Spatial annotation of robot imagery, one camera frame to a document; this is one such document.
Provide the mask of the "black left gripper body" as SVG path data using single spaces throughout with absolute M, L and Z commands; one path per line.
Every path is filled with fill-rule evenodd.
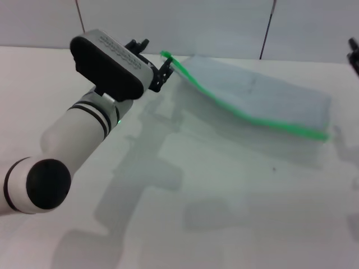
M 159 92 L 161 88 L 160 79 L 159 79 L 159 70 L 154 66 L 151 61 L 145 58 L 143 55 L 139 54 L 138 58 L 142 60 L 153 72 L 153 78 L 149 86 L 149 90 L 153 92 Z

